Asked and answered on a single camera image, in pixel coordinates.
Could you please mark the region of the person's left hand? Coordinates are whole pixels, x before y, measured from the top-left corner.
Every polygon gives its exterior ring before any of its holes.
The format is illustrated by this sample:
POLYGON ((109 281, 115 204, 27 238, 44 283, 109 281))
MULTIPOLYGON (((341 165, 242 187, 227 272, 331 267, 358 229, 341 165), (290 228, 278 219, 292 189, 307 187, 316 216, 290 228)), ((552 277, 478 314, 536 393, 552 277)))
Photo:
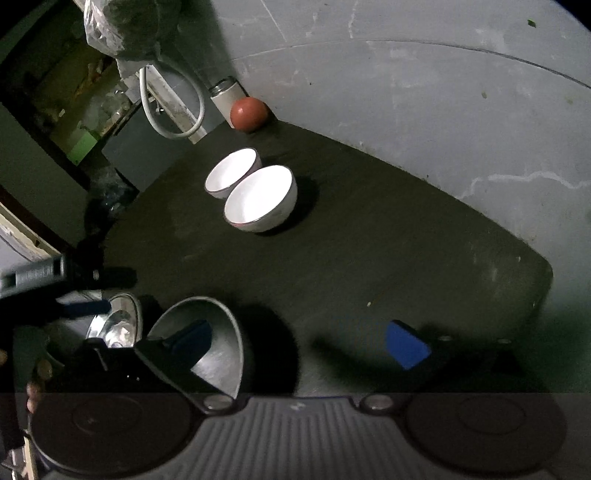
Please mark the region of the person's left hand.
POLYGON ((46 358, 39 360, 33 369, 30 381, 26 385, 26 407, 29 413, 35 413, 42 398, 43 387, 52 377, 53 366, 51 362, 46 358))

